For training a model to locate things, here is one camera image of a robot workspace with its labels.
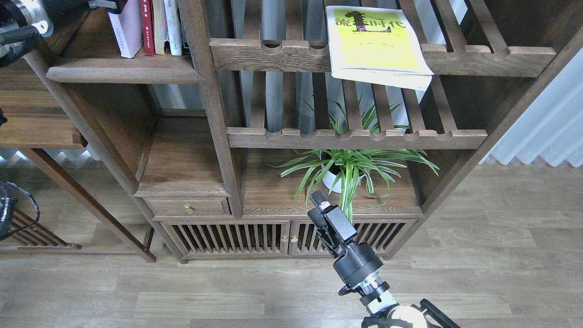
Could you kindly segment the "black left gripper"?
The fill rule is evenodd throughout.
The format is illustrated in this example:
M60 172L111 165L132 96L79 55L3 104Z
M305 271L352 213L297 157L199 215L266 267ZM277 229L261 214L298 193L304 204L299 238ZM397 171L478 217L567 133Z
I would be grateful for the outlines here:
M121 14L127 4L127 0L89 0L91 9L104 8L108 13Z

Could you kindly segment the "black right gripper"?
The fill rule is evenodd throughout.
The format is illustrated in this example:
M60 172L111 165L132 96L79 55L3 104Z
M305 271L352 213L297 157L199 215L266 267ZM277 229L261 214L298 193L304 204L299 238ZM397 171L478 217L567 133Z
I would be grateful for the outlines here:
M380 258L368 243L354 241L358 233L340 207L331 206L321 191L315 191L309 198L315 210L307 214L317 228L319 239L336 259L333 268L344 282L344 288L372 284L373 278L369 276L383 265Z

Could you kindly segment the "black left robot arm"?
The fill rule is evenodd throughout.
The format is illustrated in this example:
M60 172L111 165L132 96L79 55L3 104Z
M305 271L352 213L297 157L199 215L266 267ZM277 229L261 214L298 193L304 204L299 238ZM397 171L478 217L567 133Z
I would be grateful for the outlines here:
M43 37L52 35L54 24L76 10L104 8L108 13L122 13L125 0L2 0L1 9L1 67L5 68L34 50ZM36 218L27 226L12 230L12 217L17 203L17 192L27 196L36 209ZM1 240L38 223L40 209L34 197L18 185L0 183Z

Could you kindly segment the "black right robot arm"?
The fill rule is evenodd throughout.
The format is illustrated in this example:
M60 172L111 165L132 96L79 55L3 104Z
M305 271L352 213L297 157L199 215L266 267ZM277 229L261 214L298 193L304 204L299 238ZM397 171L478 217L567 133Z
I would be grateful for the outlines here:
M427 299L417 307L400 305L389 292L378 272L383 262L366 242L356 243L358 234L337 205L331 205L320 191L310 195L315 208L308 216L315 225L319 239L333 256L333 268L344 286L338 295L358 293L360 302L370 316L361 326L368 328L457 328L458 324Z

